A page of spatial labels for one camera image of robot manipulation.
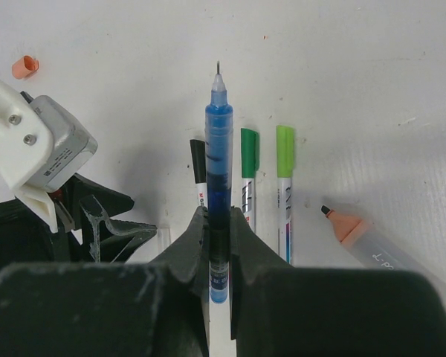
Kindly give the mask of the white green end pen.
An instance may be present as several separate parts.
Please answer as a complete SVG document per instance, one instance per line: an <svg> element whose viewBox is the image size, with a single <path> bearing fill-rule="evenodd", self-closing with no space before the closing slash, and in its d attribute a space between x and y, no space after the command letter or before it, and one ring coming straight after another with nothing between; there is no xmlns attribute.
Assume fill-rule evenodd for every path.
<svg viewBox="0 0 446 357"><path fill-rule="evenodd" d="M242 178L242 212L251 230L256 232L256 184L253 178Z"/></svg>

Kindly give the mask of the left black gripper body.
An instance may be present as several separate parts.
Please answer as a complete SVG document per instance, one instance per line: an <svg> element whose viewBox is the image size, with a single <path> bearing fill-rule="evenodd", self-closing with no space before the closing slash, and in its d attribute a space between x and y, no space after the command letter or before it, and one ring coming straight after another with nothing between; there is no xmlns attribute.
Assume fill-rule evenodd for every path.
<svg viewBox="0 0 446 357"><path fill-rule="evenodd" d="M0 270L12 263L81 260L80 244L63 224L54 234L19 200L0 203Z"/></svg>

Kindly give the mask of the white black end pen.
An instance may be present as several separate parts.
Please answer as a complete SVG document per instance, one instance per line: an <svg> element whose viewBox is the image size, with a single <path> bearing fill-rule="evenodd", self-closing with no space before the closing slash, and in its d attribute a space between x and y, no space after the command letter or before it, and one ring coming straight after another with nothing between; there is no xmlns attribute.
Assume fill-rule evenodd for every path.
<svg viewBox="0 0 446 357"><path fill-rule="evenodd" d="M207 183L197 183L195 187L197 190L198 204L202 207L207 207Z"/></svg>

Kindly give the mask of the silver green tip pen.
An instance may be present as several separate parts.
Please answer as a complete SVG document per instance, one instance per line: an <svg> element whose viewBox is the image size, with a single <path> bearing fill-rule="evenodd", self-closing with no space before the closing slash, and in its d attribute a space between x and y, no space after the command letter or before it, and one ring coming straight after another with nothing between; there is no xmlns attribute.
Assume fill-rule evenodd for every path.
<svg viewBox="0 0 446 357"><path fill-rule="evenodd" d="M278 178L278 252L287 263L292 264L292 180Z"/></svg>

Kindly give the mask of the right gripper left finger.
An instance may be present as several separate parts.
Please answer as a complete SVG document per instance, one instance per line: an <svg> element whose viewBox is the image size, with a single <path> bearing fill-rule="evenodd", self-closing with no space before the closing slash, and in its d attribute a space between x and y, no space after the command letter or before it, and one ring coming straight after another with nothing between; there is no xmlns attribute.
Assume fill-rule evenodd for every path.
<svg viewBox="0 0 446 357"><path fill-rule="evenodd" d="M204 208L148 263L0 271L0 356L207 356L209 322Z"/></svg>

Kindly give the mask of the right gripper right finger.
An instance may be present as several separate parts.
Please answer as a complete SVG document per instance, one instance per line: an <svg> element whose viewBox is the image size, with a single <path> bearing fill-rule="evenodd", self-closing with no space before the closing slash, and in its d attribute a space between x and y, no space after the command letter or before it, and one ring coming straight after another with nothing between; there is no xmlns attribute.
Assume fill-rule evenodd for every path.
<svg viewBox="0 0 446 357"><path fill-rule="evenodd" d="M408 271L296 268L230 214L230 333L238 356L446 356L446 311Z"/></svg>

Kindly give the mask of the clear pen cap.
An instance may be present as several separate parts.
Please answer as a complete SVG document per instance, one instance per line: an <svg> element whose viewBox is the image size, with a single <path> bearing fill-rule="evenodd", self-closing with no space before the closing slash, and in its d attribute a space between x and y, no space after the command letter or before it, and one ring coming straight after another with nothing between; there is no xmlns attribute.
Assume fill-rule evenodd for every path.
<svg viewBox="0 0 446 357"><path fill-rule="evenodd" d="M157 233L158 253L161 254L172 244L171 231L169 228L159 228Z"/></svg>

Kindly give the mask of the light green pen cap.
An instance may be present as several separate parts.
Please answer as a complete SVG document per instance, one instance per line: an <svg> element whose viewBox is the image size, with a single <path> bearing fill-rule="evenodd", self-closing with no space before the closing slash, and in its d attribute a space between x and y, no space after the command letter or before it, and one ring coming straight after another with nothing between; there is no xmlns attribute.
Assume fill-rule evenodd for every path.
<svg viewBox="0 0 446 357"><path fill-rule="evenodd" d="M277 177L290 178L294 169L294 128L278 125L277 142Z"/></svg>

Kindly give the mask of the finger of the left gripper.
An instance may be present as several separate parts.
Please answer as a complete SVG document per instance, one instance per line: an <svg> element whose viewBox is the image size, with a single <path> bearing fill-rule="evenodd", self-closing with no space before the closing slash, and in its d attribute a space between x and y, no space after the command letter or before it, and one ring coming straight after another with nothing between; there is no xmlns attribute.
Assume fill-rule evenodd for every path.
<svg viewBox="0 0 446 357"><path fill-rule="evenodd" d="M64 207L74 220L75 230L81 229L80 203L87 196L94 196L109 217L128 212L135 205L135 201L130 196L74 174L62 186L62 197Z"/></svg>
<svg viewBox="0 0 446 357"><path fill-rule="evenodd" d="M112 219L95 196L80 202L83 259L95 263L124 263L157 235L157 227L146 223Z"/></svg>

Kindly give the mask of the dark blue barrel pen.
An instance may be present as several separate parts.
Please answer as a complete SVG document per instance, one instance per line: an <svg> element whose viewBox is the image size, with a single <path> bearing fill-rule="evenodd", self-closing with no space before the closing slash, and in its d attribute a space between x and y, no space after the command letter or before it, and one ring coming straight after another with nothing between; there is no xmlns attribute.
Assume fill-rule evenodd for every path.
<svg viewBox="0 0 446 357"><path fill-rule="evenodd" d="M229 231L233 168L233 107L220 63L205 109L207 211L210 229L210 298L224 303L229 289Z"/></svg>

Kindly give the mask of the black pen cap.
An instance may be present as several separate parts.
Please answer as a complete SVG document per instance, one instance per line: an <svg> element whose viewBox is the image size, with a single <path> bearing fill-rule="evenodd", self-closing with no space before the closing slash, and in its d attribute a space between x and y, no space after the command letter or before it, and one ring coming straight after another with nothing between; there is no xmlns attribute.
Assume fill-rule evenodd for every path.
<svg viewBox="0 0 446 357"><path fill-rule="evenodd" d="M190 140L190 151L193 161L194 180L196 184L206 182L206 153L205 142L197 139Z"/></svg>

